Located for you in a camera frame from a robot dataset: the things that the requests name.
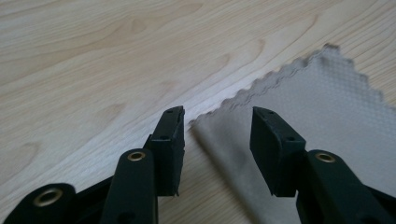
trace gray cloth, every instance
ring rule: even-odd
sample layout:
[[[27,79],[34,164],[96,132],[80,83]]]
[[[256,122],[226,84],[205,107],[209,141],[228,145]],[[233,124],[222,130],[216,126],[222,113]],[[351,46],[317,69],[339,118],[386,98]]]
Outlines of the gray cloth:
[[[363,184],[396,196],[396,110],[334,46],[256,80],[191,125],[260,223],[300,223],[294,198],[271,196],[249,150],[252,107],[274,110],[307,142],[337,154]]]

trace cloth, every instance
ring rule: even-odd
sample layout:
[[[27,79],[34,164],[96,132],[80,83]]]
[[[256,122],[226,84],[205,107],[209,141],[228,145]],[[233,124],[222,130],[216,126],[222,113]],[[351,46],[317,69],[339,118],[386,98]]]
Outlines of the cloth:
[[[256,80],[191,129],[260,223],[300,223],[295,198],[271,196],[249,150],[252,107],[274,110],[307,142],[343,158],[361,182],[396,196],[396,110],[335,46]]]

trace light wood tabletop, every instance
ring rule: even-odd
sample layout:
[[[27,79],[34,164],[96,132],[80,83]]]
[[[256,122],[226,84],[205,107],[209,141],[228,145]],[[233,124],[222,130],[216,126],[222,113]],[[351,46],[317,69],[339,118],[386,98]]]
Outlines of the light wood tabletop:
[[[189,121],[326,43],[396,105],[396,2],[0,0],[0,222],[32,190],[81,191],[186,109],[180,197],[160,223],[255,222]]]

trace microfiber cloth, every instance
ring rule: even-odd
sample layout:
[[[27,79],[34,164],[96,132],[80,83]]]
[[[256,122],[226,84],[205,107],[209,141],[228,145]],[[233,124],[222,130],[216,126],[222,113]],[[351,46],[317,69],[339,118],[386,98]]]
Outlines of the microfiber cloth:
[[[295,198],[271,196],[249,149],[252,107],[275,111],[306,140],[335,153],[360,181],[396,196],[396,110],[339,48],[327,45],[254,81],[191,124],[195,138],[260,223],[300,223]]]

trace wooden surface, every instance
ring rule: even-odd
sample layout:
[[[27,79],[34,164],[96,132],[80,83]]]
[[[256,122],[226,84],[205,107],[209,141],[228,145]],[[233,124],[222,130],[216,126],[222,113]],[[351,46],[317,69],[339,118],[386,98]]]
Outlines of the wooden surface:
[[[142,147],[163,110],[188,122],[325,43],[396,105],[393,1],[0,0],[0,222],[30,191],[77,191]],[[249,223],[186,133],[161,223]]]

